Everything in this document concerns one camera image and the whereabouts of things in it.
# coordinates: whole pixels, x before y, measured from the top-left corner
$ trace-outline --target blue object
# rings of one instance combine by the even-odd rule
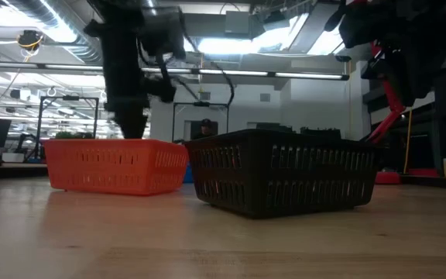
[[[192,167],[190,167],[190,164],[187,165],[187,170],[185,171],[184,183],[194,183],[194,179],[192,178]]]

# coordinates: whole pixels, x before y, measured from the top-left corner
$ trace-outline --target ceiling duct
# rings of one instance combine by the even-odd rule
[[[48,33],[74,33],[77,37],[73,44],[77,44],[77,46],[64,46],[64,48],[86,64],[101,64],[102,56],[98,40],[85,35],[83,32],[84,22],[65,1],[2,1],[31,19],[41,22],[44,25],[43,32],[53,40],[57,39]]]

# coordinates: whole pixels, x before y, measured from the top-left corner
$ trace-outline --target wooden table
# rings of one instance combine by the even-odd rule
[[[192,185],[140,198],[0,180],[0,278],[446,278],[446,189],[378,186],[345,212],[251,220]]]

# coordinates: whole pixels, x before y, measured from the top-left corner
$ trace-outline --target plastic basket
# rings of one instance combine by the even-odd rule
[[[197,197],[256,218],[365,205],[379,160],[366,143],[256,129],[186,146]]]
[[[52,139],[44,143],[51,187],[155,195],[182,185],[184,146],[152,139]]]

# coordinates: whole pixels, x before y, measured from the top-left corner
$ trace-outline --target ceiling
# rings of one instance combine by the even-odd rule
[[[291,72],[318,72],[326,74],[343,73],[345,65],[337,62],[333,55],[307,55],[317,39],[323,33],[323,26],[329,16],[336,10],[336,1],[264,1],[264,0],[238,0],[233,4],[224,4],[220,1],[193,1],[193,0],[171,0],[171,1],[151,1],[146,0],[144,5],[178,5],[186,13],[187,31],[192,40],[200,42],[208,37],[225,36],[225,13],[227,11],[236,11],[240,9],[242,12],[251,12],[253,29],[262,29],[262,19],[264,19],[271,9],[286,8],[283,11],[288,18],[300,16],[307,13],[307,19],[303,26],[299,26],[297,37],[294,37],[290,48],[285,50],[260,51],[260,53],[243,53],[243,54],[210,54],[204,57],[204,60],[213,60],[225,70],[243,70],[243,71],[291,71]],[[87,0],[56,0],[52,2],[52,6],[60,11],[59,16],[63,16],[64,22],[73,24],[75,30],[81,32],[86,22],[92,19],[101,21],[101,18],[89,6]],[[12,8],[0,6],[0,61],[22,62],[26,57],[26,52],[15,43],[15,38],[22,33],[24,29],[34,29],[43,31],[42,26],[36,24],[35,20],[28,18]],[[87,40],[81,42],[81,45],[92,42],[93,48],[98,48],[99,43],[96,39],[88,37]],[[39,53],[29,58],[29,62],[33,63],[52,63],[52,64],[83,64],[83,60],[78,59],[73,50],[73,44],[62,44],[53,40],[51,36],[46,36],[39,48]],[[343,50],[342,55],[349,55],[354,60],[365,59],[369,55],[369,48],[358,47],[354,50]],[[174,67],[183,67],[187,65],[195,65],[199,67],[201,62],[200,55],[196,53],[187,53],[187,61],[176,62]],[[102,76],[97,75],[67,75],[67,74],[29,74],[21,73],[14,80],[12,87],[8,90],[15,73],[0,71],[0,115],[15,117],[37,117],[39,104],[38,99],[14,99],[9,97],[8,91],[17,88],[29,88],[33,95],[48,94],[50,88],[59,88],[56,94],[59,95],[79,95],[81,97],[97,97],[104,101],[105,83]],[[189,79],[189,82],[197,83],[197,79]],[[203,76],[203,83],[224,83],[225,80],[219,76]],[[281,89],[286,80],[262,77],[237,77],[233,79],[234,84],[269,84],[274,85],[276,89]],[[74,119],[90,119],[94,116],[94,110],[85,101],[65,102],[58,100],[56,105],[50,105],[45,112],[46,117],[63,117],[58,113],[58,108],[73,106],[76,112],[71,118]],[[8,107],[13,106],[16,112],[8,112]],[[100,110],[99,118],[101,127],[98,130],[100,135],[118,136],[120,134],[118,127],[106,122],[111,117],[103,109]],[[13,123],[15,133],[22,129],[32,132],[36,127],[35,122],[25,122],[27,125],[22,126],[20,121],[16,119]],[[54,121],[47,121],[46,127],[43,128],[45,135],[52,136],[57,130],[71,129],[81,131],[84,125],[70,124],[64,126]]]

